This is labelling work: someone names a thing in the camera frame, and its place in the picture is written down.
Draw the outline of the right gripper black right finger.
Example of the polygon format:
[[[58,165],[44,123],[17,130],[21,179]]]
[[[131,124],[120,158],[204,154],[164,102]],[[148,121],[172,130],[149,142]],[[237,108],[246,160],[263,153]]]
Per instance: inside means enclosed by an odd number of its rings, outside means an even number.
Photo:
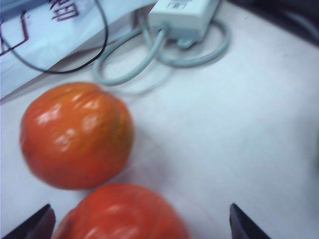
[[[235,203],[230,206],[229,223],[233,239],[270,239],[270,237]]]

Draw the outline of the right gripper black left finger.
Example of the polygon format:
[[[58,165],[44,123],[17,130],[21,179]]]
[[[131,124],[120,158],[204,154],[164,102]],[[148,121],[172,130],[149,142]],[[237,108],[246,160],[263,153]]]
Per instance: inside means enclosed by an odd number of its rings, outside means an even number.
[[[46,204],[2,239],[50,239],[55,227],[55,212]]]

